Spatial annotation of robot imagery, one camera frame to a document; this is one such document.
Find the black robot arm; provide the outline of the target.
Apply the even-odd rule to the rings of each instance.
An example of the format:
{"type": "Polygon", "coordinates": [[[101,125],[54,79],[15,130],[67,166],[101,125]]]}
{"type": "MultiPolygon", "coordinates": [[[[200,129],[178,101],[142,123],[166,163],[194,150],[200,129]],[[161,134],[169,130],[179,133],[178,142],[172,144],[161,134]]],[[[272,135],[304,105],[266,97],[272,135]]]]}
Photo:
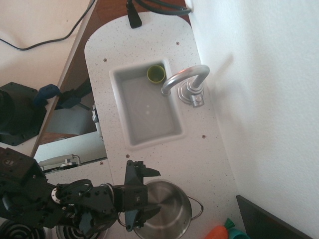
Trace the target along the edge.
{"type": "Polygon", "coordinates": [[[123,185],[94,186],[88,179],[53,185],[35,159],[2,148],[0,216],[38,229],[72,227],[89,236],[107,230],[124,213],[131,231],[160,211],[160,206],[148,202],[144,184],[145,177],[159,175],[143,162],[129,160],[123,185]]]}

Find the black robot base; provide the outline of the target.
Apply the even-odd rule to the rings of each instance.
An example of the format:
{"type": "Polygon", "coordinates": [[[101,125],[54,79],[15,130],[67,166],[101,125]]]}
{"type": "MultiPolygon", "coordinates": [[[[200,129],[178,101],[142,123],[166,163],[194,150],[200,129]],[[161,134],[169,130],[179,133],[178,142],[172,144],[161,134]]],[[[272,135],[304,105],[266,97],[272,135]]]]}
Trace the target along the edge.
{"type": "Polygon", "coordinates": [[[37,90],[10,82],[0,87],[0,141],[17,146],[37,136],[46,115],[33,103],[37,90]]]}

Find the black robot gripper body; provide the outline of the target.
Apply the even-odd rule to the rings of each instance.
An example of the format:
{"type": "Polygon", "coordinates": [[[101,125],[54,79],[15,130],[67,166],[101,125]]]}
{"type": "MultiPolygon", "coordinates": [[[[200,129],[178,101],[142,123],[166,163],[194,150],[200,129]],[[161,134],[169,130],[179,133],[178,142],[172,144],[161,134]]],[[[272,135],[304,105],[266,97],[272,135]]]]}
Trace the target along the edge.
{"type": "Polygon", "coordinates": [[[113,186],[114,207],[118,213],[125,214],[125,228],[132,231],[138,226],[138,214],[148,203],[147,187],[144,185],[141,170],[142,161],[128,160],[123,185],[113,186]]]}

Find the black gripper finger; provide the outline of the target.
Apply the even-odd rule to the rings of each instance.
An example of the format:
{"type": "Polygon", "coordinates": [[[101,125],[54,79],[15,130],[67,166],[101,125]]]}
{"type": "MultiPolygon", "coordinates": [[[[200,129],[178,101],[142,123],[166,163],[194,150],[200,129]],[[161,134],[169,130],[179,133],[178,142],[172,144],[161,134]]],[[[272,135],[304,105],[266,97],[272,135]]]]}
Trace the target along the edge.
{"type": "Polygon", "coordinates": [[[152,168],[145,168],[144,169],[144,177],[158,177],[160,176],[160,172],[152,169],[152,168]]]}
{"type": "Polygon", "coordinates": [[[148,204],[145,208],[144,208],[144,212],[143,212],[143,220],[147,221],[149,219],[151,219],[152,217],[154,217],[157,213],[159,213],[161,210],[161,206],[158,204],[148,204]]]}

